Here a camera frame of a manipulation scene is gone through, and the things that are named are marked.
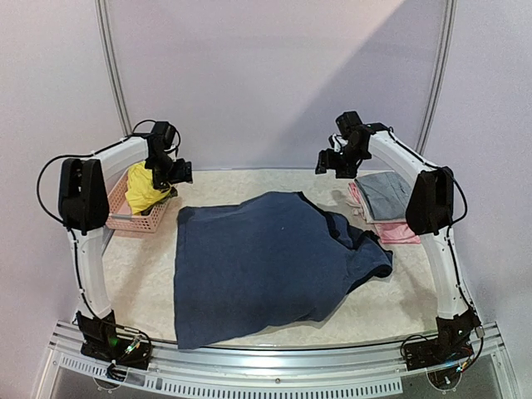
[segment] plastic laundry basket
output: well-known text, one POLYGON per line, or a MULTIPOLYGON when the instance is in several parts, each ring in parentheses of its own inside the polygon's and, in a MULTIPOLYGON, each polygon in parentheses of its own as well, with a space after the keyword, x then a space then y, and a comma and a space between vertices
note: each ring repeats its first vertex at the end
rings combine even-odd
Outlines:
POLYGON ((159 226, 160 220, 168 207, 168 201, 156 204, 150 214, 142 216, 132 214, 131 208, 126 201, 127 172, 118 180, 107 199, 109 200, 109 218, 106 225, 109 229, 140 231, 154 233, 159 226))

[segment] vertical metal post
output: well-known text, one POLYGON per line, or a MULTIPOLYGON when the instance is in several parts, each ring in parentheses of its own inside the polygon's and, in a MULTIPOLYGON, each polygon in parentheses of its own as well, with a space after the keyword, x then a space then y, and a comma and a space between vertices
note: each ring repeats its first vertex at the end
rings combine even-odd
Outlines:
POLYGON ((122 91, 120 74, 116 66, 116 55, 113 47, 111 37, 111 26, 109 23, 109 12, 106 0, 96 0, 96 15, 98 18, 98 26, 100 28, 101 44, 103 46, 103 54, 106 60, 107 73, 109 74, 109 81, 111 83, 111 90, 115 98, 116 110, 122 126, 124 135, 131 133, 130 117, 127 113, 126 100, 122 91))
POLYGON ((446 12, 441 24, 440 43, 438 45, 436 65, 434 73, 432 74, 431 93, 429 95, 425 115, 423 116, 421 134, 416 144, 416 151, 420 154, 423 154, 425 151, 434 115, 436 114, 436 106, 438 104, 443 76, 445 74, 449 48, 451 47, 452 27, 455 21, 457 1, 458 0, 446 0, 446 12))

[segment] white wall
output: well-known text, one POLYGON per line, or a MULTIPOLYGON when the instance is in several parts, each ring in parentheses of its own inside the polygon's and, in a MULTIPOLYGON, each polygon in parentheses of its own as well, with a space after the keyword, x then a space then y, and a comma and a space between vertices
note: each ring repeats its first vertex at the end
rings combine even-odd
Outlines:
POLYGON ((528 0, 458 3, 426 155, 449 165, 467 194, 470 216, 456 226, 465 277, 483 320, 498 322, 528 398, 532 7, 528 0))
MULTIPOLYGON (((0 4, 0 397, 28 399, 76 285, 65 230, 37 205, 42 165, 121 135, 94 2, 0 4)), ((57 211, 58 167, 43 198, 57 211)))
POLYGON ((314 168, 344 111, 415 145, 445 0, 115 0, 131 121, 172 121, 195 169, 314 168))

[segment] crumpled yellow fabric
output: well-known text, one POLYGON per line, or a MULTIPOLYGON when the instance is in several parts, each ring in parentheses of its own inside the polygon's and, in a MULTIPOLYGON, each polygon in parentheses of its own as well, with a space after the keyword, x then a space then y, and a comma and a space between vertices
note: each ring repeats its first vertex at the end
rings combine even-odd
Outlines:
POLYGON ((127 171, 126 200, 133 214, 139 214, 166 197, 170 190, 153 188, 153 171, 144 167, 145 162, 130 166, 127 171))

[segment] folded gray cloth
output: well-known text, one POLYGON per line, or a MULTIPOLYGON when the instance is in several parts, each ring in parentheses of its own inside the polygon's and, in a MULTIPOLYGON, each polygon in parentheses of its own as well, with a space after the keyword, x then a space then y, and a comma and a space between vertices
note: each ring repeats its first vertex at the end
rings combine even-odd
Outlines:
POLYGON ((360 190, 373 221, 399 222, 405 220, 411 187, 396 172, 372 173, 358 177, 360 190))
POLYGON ((175 332, 193 349, 295 321, 322 321, 347 293, 392 272, 372 232, 303 193, 178 216, 175 332))

